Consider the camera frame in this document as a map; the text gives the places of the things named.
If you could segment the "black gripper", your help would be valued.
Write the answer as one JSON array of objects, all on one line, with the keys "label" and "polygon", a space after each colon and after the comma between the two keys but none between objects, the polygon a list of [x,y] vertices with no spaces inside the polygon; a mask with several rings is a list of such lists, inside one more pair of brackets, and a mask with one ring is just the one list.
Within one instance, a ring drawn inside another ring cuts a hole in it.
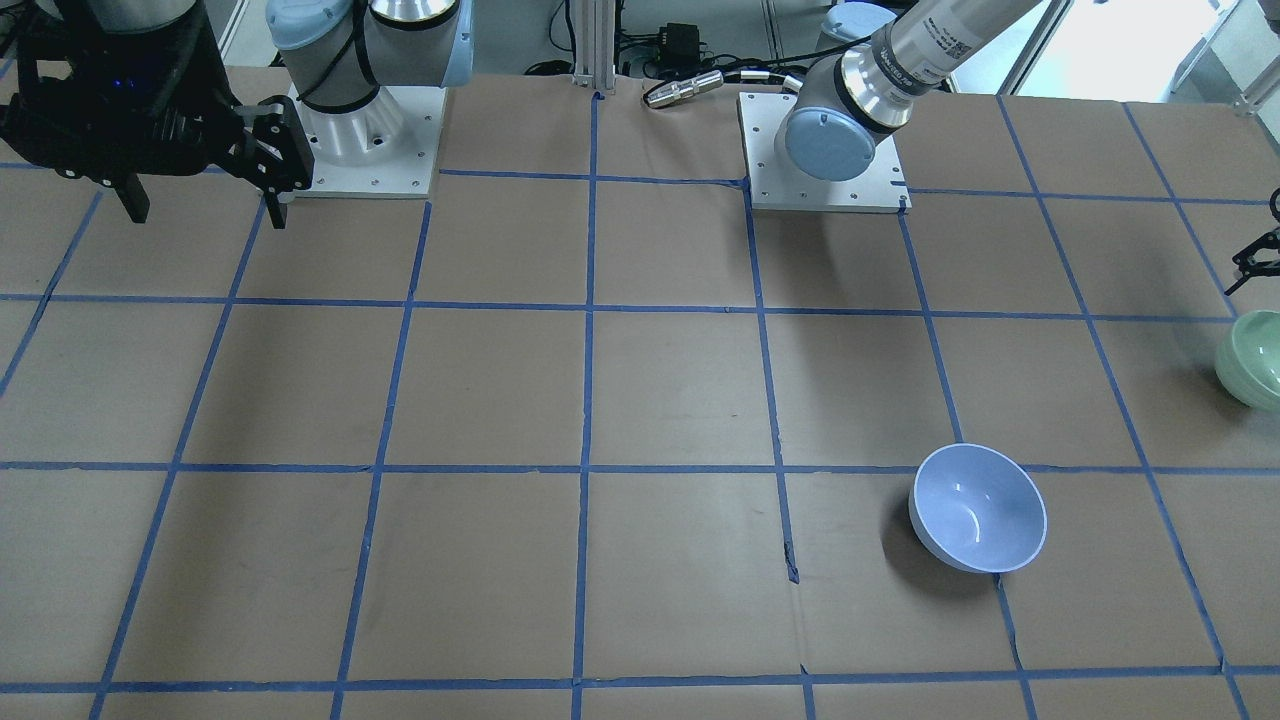
[{"label": "black gripper", "polygon": [[140,176],[195,176],[238,155],[271,227],[310,190],[315,158],[291,97],[241,105],[201,1],[38,1],[15,41],[3,141],[26,161],[88,177],[143,224]]}]

